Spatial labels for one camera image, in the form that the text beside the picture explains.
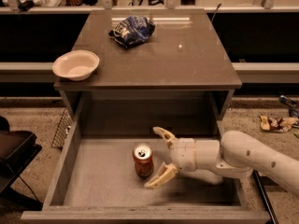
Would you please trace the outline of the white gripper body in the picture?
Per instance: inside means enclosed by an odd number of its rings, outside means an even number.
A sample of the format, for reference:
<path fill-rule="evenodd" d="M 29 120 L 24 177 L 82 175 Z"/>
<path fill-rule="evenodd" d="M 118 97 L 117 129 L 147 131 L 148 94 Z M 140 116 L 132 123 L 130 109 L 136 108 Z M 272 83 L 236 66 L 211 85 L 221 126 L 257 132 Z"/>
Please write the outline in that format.
<path fill-rule="evenodd" d="M 221 160 L 218 140 L 194 140 L 179 138 L 171 146 L 169 155 L 172 163 L 184 172 L 209 170 L 216 172 Z"/>

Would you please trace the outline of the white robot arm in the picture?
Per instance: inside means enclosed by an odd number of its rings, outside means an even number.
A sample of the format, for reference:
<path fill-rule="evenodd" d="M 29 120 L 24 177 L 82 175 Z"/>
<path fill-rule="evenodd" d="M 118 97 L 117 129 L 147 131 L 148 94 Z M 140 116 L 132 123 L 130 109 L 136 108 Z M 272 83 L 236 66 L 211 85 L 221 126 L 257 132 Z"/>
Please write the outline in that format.
<path fill-rule="evenodd" d="M 244 179 L 258 171 L 299 196 L 299 161 L 240 131 L 228 131 L 220 140 L 177 138 L 168 130 L 153 131 L 165 141 L 170 163 L 163 163 L 145 187 L 156 189 L 180 171 L 208 170 L 228 178 Z"/>

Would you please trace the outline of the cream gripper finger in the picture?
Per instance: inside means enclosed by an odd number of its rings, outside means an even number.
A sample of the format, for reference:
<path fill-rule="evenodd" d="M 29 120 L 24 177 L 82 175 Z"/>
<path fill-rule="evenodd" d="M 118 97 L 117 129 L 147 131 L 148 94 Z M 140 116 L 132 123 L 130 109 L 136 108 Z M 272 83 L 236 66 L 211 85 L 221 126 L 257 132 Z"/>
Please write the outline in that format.
<path fill-rule="evenodd" d="M 152 130 L 159 135 L 160 137 L 163 138 L 165 143 L 167 144 L 167 147 L 171 147 L 177 140 L 177 138 L 170 133 L 168 130 L 162 128 L 162 127 L 153 127 Z"/>
<path fill-rule="evenodd" d="M 175 164 L 166 164 L 163 162 L 158 169 L 155 176 L 153 176 L 148 182 L 144 184 L 146 189 L 156 189 L 166 184 L 173 179 L 178 173 L 178 168 Z"/>

